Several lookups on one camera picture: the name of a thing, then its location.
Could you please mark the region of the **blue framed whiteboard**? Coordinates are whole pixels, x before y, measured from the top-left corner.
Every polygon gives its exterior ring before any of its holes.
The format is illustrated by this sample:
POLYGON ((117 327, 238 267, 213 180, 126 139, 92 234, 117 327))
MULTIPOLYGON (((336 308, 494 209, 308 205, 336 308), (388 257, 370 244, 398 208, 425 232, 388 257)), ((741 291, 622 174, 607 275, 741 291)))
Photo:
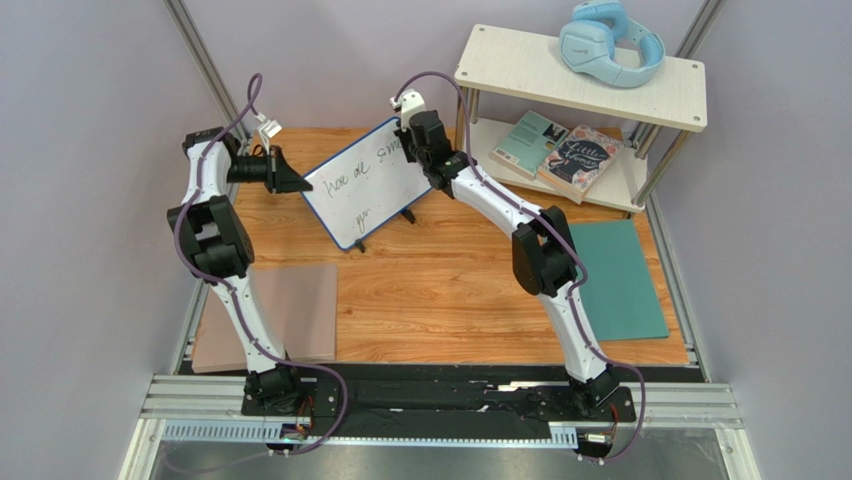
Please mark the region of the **blue framed whiteboard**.
POLYGON ((410 208, 431 187, 406 159, 391 117, 310 170, 302 197, 336 247, 348 251, 410 208))

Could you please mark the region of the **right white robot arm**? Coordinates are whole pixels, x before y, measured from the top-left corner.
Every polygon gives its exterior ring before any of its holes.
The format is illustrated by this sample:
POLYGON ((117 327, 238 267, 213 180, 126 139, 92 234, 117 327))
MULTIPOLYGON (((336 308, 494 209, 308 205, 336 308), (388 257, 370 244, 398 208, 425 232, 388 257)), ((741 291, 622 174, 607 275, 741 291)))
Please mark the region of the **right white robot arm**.
POLYGON ((453 149, 434 110, 404 115, 395 134, 407 161, 422 169, 433 189, 475 209, 510 239, 514 277, 540 301, 560 342, 570 379, 568 408, 586 418, 601 412, 618 383, 582 305, 586 269, 564 212, 522 199, 453 149))

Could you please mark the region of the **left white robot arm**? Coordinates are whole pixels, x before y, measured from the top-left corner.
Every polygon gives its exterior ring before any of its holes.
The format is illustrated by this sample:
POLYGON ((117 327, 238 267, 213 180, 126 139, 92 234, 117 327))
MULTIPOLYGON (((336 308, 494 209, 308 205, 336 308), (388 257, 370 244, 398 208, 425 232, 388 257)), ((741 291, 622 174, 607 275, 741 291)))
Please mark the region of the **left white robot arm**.
POLYGON ((211 286, 237 332, 247 370, 243 410, 294 414, 306 403, 304 389, 254 292, 253 245, 227 190, 238 183, 259 183, 272 194, 313 187, 288 165, 279 146, 243 155, 240 141, 224 127, 190 133, 182 148, 190 181, 167 221, 181 261, 211 286))

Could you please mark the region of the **teal paperback book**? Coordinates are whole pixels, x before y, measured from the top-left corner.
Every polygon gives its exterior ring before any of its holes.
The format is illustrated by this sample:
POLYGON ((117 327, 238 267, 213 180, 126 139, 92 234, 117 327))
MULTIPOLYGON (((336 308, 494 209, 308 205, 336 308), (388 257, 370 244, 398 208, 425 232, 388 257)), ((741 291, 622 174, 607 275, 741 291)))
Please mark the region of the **teal paperback book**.
POLYGON ((489 157, 527 180, 571 129, 529 110, 491 150, 489 157))

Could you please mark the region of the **pink mat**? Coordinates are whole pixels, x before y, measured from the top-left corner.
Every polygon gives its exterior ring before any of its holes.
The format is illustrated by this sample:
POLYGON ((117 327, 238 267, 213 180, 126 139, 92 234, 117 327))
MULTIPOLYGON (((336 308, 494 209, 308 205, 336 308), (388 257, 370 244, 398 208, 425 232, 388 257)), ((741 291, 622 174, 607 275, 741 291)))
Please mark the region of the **pink mat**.
MULTIPOLYGON (((338 266, 332 263, 256 270, 254 292, 272 333, 298 362, 337 359, 338 266)), ((246 370, 244 349, 213 290, 201 314, 192 352, 195 373, 246 370)))

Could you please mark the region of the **Little Women book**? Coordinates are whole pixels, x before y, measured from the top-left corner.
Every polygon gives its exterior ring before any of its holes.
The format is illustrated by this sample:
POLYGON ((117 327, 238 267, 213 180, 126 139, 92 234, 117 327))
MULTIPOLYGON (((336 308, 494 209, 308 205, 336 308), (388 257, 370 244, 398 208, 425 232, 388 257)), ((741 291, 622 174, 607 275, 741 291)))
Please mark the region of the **Little Women book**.
POLYGON ((622 140, 579 125, 545 157, 537 169, 536 179, 581 204, 623 147, 622 140))

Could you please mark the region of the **light blue headphones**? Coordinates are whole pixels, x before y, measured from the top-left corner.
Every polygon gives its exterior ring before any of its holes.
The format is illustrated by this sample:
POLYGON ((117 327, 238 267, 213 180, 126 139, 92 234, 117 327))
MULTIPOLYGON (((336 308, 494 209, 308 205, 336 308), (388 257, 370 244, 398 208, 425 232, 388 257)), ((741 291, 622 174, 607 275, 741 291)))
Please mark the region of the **light blue headphones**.
POLYGON ((572 9, 558 35, 559 55, 573 72, 618 88, 647 84, 661 69, 665 45, 661 37, 631 19, 619 1, 586 1, 572 9), (616 46, 627 40, 638 48, 642 63, 628 67, 616 60, 616 46))

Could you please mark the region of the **green mat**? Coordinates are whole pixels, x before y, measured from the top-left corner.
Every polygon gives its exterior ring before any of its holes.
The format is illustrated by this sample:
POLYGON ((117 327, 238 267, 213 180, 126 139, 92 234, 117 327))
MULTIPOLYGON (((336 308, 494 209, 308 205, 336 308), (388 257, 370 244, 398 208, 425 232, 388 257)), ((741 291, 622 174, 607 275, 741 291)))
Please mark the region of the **green mat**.
POLYGON ((634 223, 582 223, 570 230, 590 274, 580 293, 596 339, 667 338, 669 329, 634 223))

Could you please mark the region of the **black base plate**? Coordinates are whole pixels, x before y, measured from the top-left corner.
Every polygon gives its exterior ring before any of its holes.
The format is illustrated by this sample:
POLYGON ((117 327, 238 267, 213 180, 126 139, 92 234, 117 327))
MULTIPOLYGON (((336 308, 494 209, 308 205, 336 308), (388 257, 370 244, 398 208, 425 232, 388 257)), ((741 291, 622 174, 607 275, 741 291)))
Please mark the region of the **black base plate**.
POLYGON ((312 431, 325 433, 339 407, 346 412, 337 438, 532 440, 549 434, 551 421, 633 423, 638 415, 637 376, 614 368, 618 383, 601 412, 586 418, 566 404, 570 379, 555 365, 440 365, 338 363, 345 380, 301 370, 312 431))

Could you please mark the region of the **aluminium frame rail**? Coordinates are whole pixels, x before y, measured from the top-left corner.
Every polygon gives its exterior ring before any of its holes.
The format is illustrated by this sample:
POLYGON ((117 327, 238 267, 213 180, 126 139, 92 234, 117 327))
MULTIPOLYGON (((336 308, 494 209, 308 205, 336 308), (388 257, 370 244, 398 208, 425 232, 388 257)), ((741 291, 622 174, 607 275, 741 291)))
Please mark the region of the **aluminium frame rail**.
POLYGON ((294 403, 263 407, 237 376, 157 375, 122 473, 151 470, 166 439, 243 441, 269 454, 316 445, 541 447, 605 466, 657 430, 710 430, 722 466, 759 477, 732 389, 694 369, 609 374, 602 390, 557 367, 336 364, 305 374, 294 403))

